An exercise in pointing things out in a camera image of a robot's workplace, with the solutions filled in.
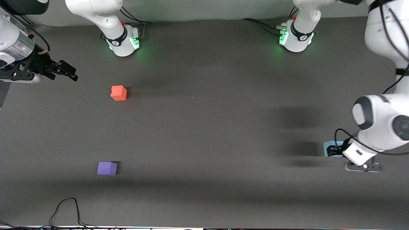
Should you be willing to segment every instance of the gray table surface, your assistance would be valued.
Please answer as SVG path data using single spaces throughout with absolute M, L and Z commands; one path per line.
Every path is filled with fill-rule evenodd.
M 336 128 L 357 131 L 354 101 L 394 81 L 365 24 L 322 19 L 296 54 L 252 22 L 154 23 L 125 58 L 96 26 L 39 28 L 79 80 L 10 86 L 0 219 L 47 224 L 73 196 L 93 225 L 408 229 L 409 157 L 378 157 L 378 174 L 323 157 Z M 112 100 L 112 85 L 130 97 Z M 97 176 L 99 161 L 119 174 Z M 54 223 L 76 225 L 73 202 Z

